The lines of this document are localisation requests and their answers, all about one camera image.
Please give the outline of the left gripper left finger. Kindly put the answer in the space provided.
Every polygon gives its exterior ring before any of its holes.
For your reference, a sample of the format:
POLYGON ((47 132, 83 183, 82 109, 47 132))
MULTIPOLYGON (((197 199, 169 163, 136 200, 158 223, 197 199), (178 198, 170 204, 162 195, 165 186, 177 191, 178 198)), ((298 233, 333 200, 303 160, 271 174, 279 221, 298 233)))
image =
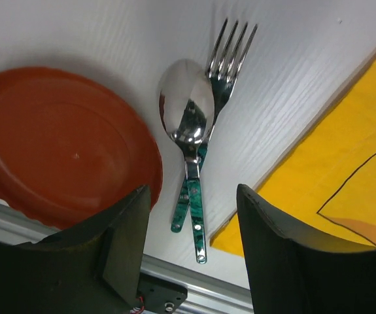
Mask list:
POLYGON ((0 313, 128 313, 151 208, 140 186, 37 243, 0 242, 0 313))

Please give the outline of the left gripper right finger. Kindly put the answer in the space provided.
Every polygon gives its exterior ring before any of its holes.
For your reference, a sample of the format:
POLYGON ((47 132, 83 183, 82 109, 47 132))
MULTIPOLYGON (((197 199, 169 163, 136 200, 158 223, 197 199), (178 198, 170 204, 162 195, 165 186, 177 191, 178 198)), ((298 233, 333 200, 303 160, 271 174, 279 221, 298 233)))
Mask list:
POLYGON ((236 200, 255 313, 376 313, 376 247, 320 231, 245 184, 236 200))

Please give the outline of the yellow printed cloth mat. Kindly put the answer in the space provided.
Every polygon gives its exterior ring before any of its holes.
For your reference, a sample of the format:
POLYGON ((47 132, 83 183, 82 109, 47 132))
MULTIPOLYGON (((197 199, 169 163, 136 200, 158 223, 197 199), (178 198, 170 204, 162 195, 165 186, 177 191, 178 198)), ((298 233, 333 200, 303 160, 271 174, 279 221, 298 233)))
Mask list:
POLYGON ((376 59, 257 192, 323 232, 376 246, 376 59))

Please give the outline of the spoon with green handle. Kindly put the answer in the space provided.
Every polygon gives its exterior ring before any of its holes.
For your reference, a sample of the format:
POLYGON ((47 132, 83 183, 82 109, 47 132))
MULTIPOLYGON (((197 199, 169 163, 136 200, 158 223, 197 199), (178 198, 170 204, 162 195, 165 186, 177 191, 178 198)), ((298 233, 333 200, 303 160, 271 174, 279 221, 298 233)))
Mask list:
POLYGON ((162 126, 184 156, 196 261, 204 264, 207 247, 197 152, 213 124, 211 83, 197 62, 180 59, 165 70, 159 90, 162 126))

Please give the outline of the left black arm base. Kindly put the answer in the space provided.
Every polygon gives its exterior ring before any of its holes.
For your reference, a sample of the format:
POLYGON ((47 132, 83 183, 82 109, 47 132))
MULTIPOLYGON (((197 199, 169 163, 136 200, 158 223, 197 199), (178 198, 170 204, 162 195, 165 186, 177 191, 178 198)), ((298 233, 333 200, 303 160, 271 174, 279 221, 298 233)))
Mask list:
POLYGON ((136 304, 130 313, 174 313, 187 296, 186 287, 141 273, 136 304))

